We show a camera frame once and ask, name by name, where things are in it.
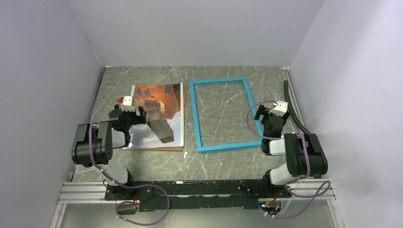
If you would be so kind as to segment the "blue wooden picture frame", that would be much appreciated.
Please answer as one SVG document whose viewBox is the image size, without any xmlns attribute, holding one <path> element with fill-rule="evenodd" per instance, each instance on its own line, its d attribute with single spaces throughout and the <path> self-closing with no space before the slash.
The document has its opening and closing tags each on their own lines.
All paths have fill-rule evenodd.
<svg viewBox="0 0 403 228">
<path fill-rule="evenodd" d="M 193 120 L 194 120 L 195 137 L 196 137 L 198 153 L 217 152 L 217 151 L 230 150 L 230 149 L 244 149 L 244 148 L 261 145 L 261 140 L 258 140 L 258 141 L 253 141 L 253 142 L 243 142 L 243 143 L 241 142 L 241 143 L 232 143 L 232 144 L 202 146 L 194 87 L 196 85 L 228 83 L 228 82 L 242 82 L 244 85 L 245 92 L 246 92 L 250 106 L 252 107 L 254 105 L 253 98 L 251 96 L 250 88 L 249 88 L 246 77 L 197 80 L 197 81 L 191 81 L 189 83 L 190 84 L 189 90 L 190 90 L 191 101 L 192 101 L 192 113 L 193 113 Z"/>
</svg>

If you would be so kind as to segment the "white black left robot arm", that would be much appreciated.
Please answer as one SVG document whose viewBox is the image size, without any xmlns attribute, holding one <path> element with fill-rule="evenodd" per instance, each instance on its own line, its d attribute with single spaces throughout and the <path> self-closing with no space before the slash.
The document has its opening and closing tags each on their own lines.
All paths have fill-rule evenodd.
<svg viewBox="0 0 403 228">
<path fill-rule="evenodd" d="M 101 173 L 110 186 L 118 186 L 117 193 L 129 200 L 136 193 L 133 177 L 113 159 L 113 149 L 127 147 L 131 142 L 130 128 L 146 123 L 146 111 L 139 106 L 122 109 L 115 105 L 108 114 L 109 120 L 77 126 L 71 149 L 73 163 Z"/>
</svg>

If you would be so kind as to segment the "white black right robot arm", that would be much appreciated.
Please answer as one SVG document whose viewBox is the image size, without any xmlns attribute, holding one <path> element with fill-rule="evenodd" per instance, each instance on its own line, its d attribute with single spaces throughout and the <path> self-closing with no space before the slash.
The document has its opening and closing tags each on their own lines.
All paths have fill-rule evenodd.
<svg viewBox="0 0 403 228">
<path fill-rule="evenodd" d="M 301 178 L 322 176 L 328 171 L 328 162 L 316 134 L 285 133 L 285 126 L 291 112 L 288 104 L 279 102 L 273 108 L 260 104 L 254 120 L 263 125 L 262 152 L 267 156 L 284 156 L 286 163 L 266 172 L 269 179 L 262 183 L 262 193 L 275 196 L 280 185 Z"/>
</svg>

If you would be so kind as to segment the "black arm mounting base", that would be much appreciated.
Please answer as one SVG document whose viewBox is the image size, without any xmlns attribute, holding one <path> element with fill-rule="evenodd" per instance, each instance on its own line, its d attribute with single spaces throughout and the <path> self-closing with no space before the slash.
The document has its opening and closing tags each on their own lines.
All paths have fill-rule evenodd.
<svg viewBox="0 0 403 228">
<path fill-rule="evenodd" d="M 258 204 L 290 198 L 268 177 L 235 180 L 130 181 L 129 189 L 107 185 L 105 200 L 139 203 L 141 212 L 169 209 L 256 209 Z"/>
</svg>

